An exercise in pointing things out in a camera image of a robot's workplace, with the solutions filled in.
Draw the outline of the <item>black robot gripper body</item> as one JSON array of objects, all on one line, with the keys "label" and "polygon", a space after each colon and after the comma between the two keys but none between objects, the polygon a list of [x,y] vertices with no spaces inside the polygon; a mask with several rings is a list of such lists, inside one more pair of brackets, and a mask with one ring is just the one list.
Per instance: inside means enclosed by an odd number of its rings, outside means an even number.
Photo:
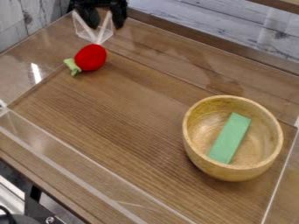
[{"label": "black robot gripper body", "polygon": [[70,0],[71,8],[75,8],[78,6],[110,7],[113,5],[125,8],[127,7],[127,0]]}]

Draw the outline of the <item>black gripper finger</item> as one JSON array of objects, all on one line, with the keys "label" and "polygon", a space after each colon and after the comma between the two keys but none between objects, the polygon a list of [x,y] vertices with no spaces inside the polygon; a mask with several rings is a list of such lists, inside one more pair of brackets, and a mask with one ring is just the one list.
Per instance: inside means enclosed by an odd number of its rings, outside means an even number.
[{"label": "black gripper finger", "polygon": [[117,5],[111,7],[111,12],[114,25],[118,29],[121,29],[127,20],[127,9]]},{"label": "black gripper finger", "polygon": [[89,27],[97,29],[99,27],[101,22],[98,10],[93,7],[79,7],[78,13]]}]

